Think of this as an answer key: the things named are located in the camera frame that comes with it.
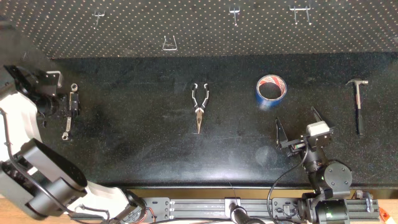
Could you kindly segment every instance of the black countertop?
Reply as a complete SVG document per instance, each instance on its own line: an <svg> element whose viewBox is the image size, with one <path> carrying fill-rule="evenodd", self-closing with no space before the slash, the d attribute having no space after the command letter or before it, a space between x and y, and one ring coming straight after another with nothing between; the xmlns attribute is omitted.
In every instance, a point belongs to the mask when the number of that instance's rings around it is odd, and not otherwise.
<svg viewBox="0 0 398 224"><path fill-rule="evenodd" d="M270 187L299 157L276 149L275 117L289 139L314 123L315 106L336 124L325 148L353 170L353 187L398 187L398 57L395 53L296 54L184 58L54 60L80 89L81 115L72 141L66 118L47 118L44 143L76 164L87 179L119 187ZM287 94L263 111L258 79L282 77ZM361 86L365 137L356 134L352 78ZM196 132L191 84L209 83L210 100ZM309 187L303 169L280 187Z"/></svg>

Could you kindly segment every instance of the claw hammer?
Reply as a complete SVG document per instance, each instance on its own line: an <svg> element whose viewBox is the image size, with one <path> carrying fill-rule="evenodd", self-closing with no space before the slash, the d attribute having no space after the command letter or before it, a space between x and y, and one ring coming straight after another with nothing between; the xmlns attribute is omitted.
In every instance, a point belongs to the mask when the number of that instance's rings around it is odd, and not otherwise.
<svg viewBox="0 0 398 224"><path fill-rule="evenodd" d="M356 88L356 120L357 120L357 125L358 125L358 134L359 136L363 136L363 119L362 119L362 114L361 114L361 97L359 96L359 85L367 85L369 82L367 80L361 80L360 78L354 78L350 81L348 81L347 84L349 83L354 83L355 88Z"/></svg>

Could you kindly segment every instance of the pegboard hook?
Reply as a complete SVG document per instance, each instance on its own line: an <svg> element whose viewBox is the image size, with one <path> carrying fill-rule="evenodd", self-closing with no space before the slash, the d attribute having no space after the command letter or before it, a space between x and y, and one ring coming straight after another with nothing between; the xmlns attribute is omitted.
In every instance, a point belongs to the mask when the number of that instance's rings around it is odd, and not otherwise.
<svg viewBox="0 0 398 224"><path fill-rule="evenodd" d="M305 6L304 8L297 8L296 9L296 7L295 6L289 6L289 9L291 10L291 11L294 11L294 22L296 23L296 25L297 25L297 15L296 15L296 11L305 11L306 13L307 13L307 20L308 20L308 24L312 24L311 22L310 22L310 14L308 13L308 10L310 10L311 9L311 4L309 5L309 6Z"/></svg>
<svg viewBox="0 0 398 224"><path fill-rule="evenodd" d="M235 7L234 7L234 10L229 8L229 13L233 13L234 14L235 26L238 26L238 23L236 23L236 13L239 13L240 11L241 11L241 6L238 6L238 10L236 10Z"/></svg>
<svg viewBox="0 0 398 224"><path fill-rule="evenodd" d="M97 23L95 24L95 27L94 27L94 29L96 29L98 26L98 20L100 19L100 17L105 16L105 11L103 13L100 13L100 12L97 12L97 10L95 10L93 16L97 17Z"/></svg>
<svg viewBox="0 0 398 224"><path fill-rule="evenodd" d="M174 39L174 44L166 44L166 36L164 36L164 43L163 43L163 47L162 50L177 50L177 43L175 41L175 37L173 35L173 39Z"/></svg>

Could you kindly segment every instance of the blue tape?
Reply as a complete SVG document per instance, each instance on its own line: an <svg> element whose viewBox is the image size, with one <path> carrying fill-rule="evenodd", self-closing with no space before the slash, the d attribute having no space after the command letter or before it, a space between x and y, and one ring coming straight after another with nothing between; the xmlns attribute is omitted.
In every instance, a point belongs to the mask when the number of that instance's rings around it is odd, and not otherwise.
<svg viewBox="0 0 398 224"><path fill-rule="evenodd" d="M273 83L277 85L280 89L280 97L276 99L268 99L261 95L260 93L260 86L265 83ZM259 103L260 108L270 108L275 105L278 105L283 97L286 95L287 92L287 85L285 81L277 76L277 75L266 75L257 82L256 86L256 100Z"/></svg>

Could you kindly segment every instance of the pegboard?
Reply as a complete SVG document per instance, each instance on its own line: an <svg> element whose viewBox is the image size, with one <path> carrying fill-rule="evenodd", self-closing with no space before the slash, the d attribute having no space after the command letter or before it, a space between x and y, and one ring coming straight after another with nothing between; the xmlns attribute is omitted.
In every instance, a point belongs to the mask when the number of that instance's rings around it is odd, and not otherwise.
<svg viewBox="0 0 398 224"><path fill-rule="evenodd" d="M305 6L311 24L306 11L296 24L290 7ZM397 12L397 1L0 0L50 58L391 52ZM162 50L164 36L178 49Z"/></svg>

